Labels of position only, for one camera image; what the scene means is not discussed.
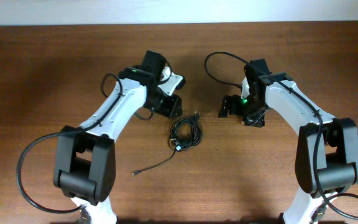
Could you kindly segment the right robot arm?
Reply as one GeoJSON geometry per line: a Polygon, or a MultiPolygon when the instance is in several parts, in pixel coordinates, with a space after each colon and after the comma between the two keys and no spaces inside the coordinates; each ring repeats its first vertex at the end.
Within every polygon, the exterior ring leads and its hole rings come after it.
{"type": "Polygon", "coordinates": [[[295,175],[298,191],[279,223],[318,223],[332,201],[358,183],[358,133],[350,118],[336,118],[306,95],[286,73],[271,74],[265,59],[244,66],[240,95],[226,95],[218,116],[236,115],[262,128],[275,110],[298,136],[295,175]]]}

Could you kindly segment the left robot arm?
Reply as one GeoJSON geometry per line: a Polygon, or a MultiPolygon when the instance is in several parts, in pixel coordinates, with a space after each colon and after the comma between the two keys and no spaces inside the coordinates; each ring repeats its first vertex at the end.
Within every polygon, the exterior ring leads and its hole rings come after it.
{"type": "Polygon", "coordinates": [[[181,98],[174,92],[185,82],[163,55],[148,50],[140,65],[119,72],[114,90],[91,117],[61,130],[53,183],[79,207],[77,223],[117,222],[109,199],[116,177],[115,143],[139,108],[170,119],[181,116],[181,98]]]}

